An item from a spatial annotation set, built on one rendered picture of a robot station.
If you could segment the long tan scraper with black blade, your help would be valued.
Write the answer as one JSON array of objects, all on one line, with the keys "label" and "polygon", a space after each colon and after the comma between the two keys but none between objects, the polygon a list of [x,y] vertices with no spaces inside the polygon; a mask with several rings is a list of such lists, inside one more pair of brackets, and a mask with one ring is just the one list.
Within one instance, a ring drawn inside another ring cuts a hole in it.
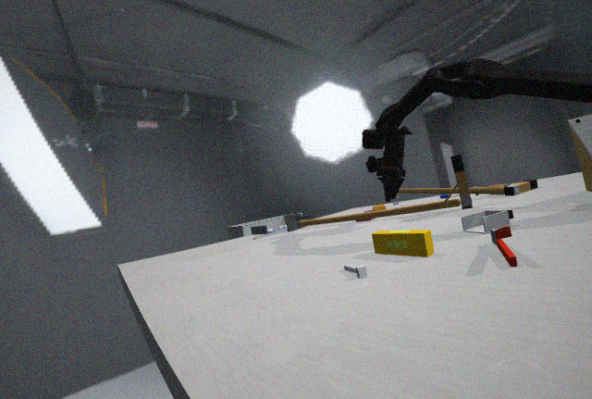
[{"label": "long tan scraper with black blade", "polygon": [[[418,212],[426,212],[431,211],[434,209],[441,209],[441,208],[448,208],[448,207],[455,207],[462,205],[462,209],[465,208],[472,208],[472,198],[470,197],[470,191],[468,189],[468,181],[465,176],[465,169],[462,161],[461,155],[452,156],[451,163],[455,172],[455,179],[457,183],[455,187],[451,190],[448,197],[445,201],[438,201],[433,203],[425,203],[413,206],[406,206],[406,207],[399,207],[399,208],[392,208],[386,210],[378,210],[378,211],[371,211],[371,212],[363,212],[363,213],[356,213],[356,214],[349,214],[349,215],[341,215],[334,218],[320,218],[320,219],[304,219],[301,221],[297,221],[287,225],[288,231],[294,231],[299,228],[314,226],[318,224],[325,224],[325,223],[333,223],[333,222],[342,222],[342,221],[351,221],[351,220],[360,220],[360,219],[369,219],[369,218],[385,218],[387,216],[393,215],[401,215],[401,214],[410,214],[410,213],[418,213]],[[452,193],[455,192],[456,188],[459,189],[459,195],[461,201],[459,199],[451,199]]]}]

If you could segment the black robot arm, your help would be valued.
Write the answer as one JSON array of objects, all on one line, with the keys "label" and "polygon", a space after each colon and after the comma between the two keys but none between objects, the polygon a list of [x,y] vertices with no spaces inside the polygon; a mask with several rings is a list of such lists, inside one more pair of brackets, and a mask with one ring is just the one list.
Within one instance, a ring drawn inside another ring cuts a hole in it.
[{"label": "black robot arm", "polygon": [[[461,79],[453,81],[456,78]],[[404,149],[404,135],[412,133],[399,126],[433,92],[477,100],[518,94],[592,103],[592,74],[511,69],[483,58],[434,67],[399,103],[383,110],[376,130],[362,131],[364,149]]]}]

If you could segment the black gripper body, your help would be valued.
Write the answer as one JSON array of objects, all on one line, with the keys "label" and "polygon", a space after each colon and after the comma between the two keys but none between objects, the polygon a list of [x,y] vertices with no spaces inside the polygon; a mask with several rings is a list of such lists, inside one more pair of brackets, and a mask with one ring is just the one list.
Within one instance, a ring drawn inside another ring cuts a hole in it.
[{"label": "black gripper body", "polygon": [[404,149],[400,148],[386,148],[383,152],[387,165],[380,166],[377,171],[377,176],[382,176],[388,179],[397,179],[406,176],[406,171],[403,168]]}]

